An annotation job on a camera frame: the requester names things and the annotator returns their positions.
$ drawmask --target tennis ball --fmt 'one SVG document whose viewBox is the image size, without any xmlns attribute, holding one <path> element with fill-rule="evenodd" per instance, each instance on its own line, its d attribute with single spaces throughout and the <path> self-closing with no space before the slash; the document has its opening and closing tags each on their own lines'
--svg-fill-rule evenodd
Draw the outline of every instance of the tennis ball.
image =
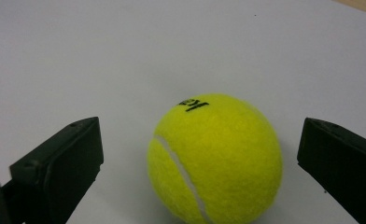
<svg viewBox="0 0 366 224">
<path fill-rule="evenodd" d="M 258 109 L 211 93 L 181 102 L 160 120 L 148 175 L 163 203 L 187 223 L 249 223 L 273 203 L 282 160 Z"/>
</svg>

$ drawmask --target white table surface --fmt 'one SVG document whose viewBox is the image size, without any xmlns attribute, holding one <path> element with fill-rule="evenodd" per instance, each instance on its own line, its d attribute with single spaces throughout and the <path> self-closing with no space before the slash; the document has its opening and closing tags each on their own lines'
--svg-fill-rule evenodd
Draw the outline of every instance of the white table surface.
<svg viewBox="0 0 366 224">
<path fill-rule="evenodd" d="M 256 224 L 357 223 L 298 165 L 306 117 L 366 137 L 366 13 L 331 0 L 0 0 L 0 183 L 65 125 L 100 118 L 105 164 L 68 223 L 181 223 L 147 176 L 152 131 L 205 92 L 272 122 L 282 186 Z"/>
</svg>

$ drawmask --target yellow tennis ball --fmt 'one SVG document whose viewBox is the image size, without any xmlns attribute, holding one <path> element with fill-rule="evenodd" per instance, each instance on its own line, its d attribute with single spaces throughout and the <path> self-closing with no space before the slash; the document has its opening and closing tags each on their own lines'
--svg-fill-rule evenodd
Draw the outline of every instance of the yellow tennis ball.
<svg viewBox="0 0 366 224">
<path fill-rule="evenodd" d="M 194 96 L 160 120 L 148 149 L 153 188 L 191 224 L 246 224 L 274 201 L 282 176 L 275 132 L 254 106 Z"/>
</svg>

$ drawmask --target white seam line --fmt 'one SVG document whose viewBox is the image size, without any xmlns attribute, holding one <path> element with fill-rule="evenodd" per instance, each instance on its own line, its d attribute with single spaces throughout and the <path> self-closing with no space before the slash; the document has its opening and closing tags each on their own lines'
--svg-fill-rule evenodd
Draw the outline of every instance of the white seam line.
<svg viewBox="0 0 366 224">
<path fill-rule="evenodd" d="M 180 159 L 177 156 L 177 154 L 169 147 L 168 143 L 163 139 L 161 136 L 154 136 L 165 148 L 165 150 L 168 152 L 171 159 L 175 162 L 177 169 L 179 170 L 180 174 L 183 177 L 183 180 L 185 181 L 186 185 L 191 190 L 192 194 L 194 195 L 195 201 L 197 202 L 198 208 L 200 210 L 201 216 L 205 219 L 205 221 L 209 224 L 212 224 L 212 219 L 209 217 L 209 215 L 205 211 L 205 204 L 204 201 L 201 199 L 200 195 L 198 195 L 197 189 L 192 184 L 189 174 L 187 173 L 186 169 L 183 167 L 183 165 L 180 163 Z"/>
</svg>

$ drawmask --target black printed logo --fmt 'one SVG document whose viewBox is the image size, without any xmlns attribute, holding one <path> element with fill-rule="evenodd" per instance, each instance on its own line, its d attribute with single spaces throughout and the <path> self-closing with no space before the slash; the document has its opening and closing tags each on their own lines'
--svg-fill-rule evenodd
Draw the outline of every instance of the black printed logo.
<svg viewBox="0 0 366 224">
<path fill-rule="evenodd" d="M 201 101 L 195 100 L 195 99 L 189 99 L 189 100 L 185 100 L 185 101 L 181 102 L 179 105 L 188 106 L 189 108 L 186 109 L 186 112 L 189 112 L 189 111 L 194 110 L 196 108 L 203 107 L 204 105 L 209 105 L 209 103 L 201 102 Z"/>
</svg>

